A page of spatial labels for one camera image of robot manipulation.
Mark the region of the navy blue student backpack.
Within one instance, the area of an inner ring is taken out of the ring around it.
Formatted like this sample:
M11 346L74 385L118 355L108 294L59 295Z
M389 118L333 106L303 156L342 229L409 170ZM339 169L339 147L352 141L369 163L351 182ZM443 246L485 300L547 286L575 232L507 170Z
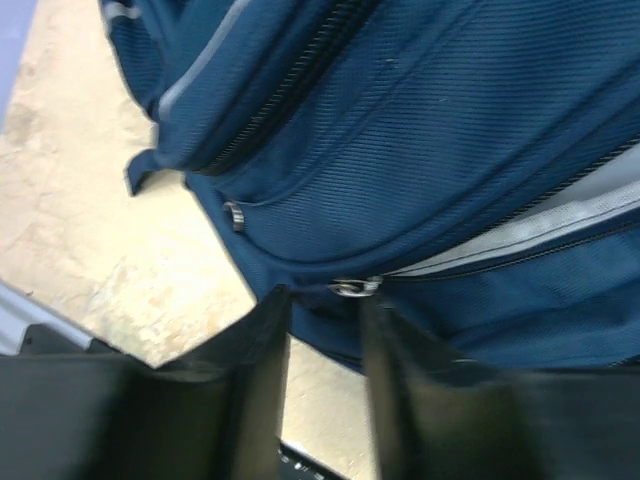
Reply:
M156 141L257 298L358 368L356 303L504 367L639 356L635 1L104 1Z

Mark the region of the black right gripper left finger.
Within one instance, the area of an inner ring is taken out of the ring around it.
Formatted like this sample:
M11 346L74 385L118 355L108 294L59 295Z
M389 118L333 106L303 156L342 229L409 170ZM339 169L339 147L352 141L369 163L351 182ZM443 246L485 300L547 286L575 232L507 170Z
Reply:
M291 299L153 369L1 290L5 479L275 479Z

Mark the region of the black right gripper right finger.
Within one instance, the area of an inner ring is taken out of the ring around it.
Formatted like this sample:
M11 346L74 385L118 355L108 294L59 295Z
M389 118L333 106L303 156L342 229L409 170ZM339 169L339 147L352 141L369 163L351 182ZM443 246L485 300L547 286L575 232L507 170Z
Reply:
M375 297L360 306L384 479L635 479L637 367L502 370Z

